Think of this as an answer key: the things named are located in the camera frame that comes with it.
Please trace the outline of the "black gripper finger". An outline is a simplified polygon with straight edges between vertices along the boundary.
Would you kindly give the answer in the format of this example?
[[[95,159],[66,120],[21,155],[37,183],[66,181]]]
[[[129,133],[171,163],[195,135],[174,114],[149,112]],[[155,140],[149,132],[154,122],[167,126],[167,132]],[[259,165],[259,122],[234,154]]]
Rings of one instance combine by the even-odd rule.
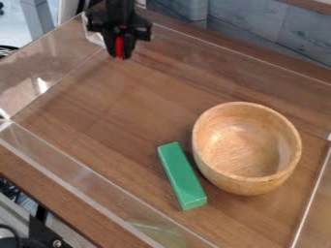
[[[123,40],[125,40],[123,55],[126,59],[130,59],[133,57],[133,52],[135,50],[138,37],[134,33],[127,33],[125,35]]]
[[[103,32],[103,40],[109,54],[117,56],[117,35],[109,31]]]

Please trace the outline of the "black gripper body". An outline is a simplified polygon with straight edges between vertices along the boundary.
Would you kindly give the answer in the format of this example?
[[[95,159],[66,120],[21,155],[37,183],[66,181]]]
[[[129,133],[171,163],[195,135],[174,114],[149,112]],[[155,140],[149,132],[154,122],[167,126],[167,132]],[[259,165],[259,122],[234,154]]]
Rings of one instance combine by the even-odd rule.
[[[87,12],[87,29],[94,32],[105,30],[119,34],[122,31],[130,31],[134,37],[142,41],[151,41],[153,23],[138,14],[133,14],[127,21],[110,21],[105,10],[90,10]]]

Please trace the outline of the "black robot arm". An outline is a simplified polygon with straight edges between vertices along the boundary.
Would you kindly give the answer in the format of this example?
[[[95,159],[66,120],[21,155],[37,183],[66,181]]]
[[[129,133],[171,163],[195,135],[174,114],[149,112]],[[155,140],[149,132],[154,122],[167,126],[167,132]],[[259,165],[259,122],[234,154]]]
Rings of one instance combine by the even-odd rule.
[[[135,10],[135,0],[103,0],[87,11],[87,29],[103,36],[109,54],[127,60],[138,41],[151,41],[153,23]]]

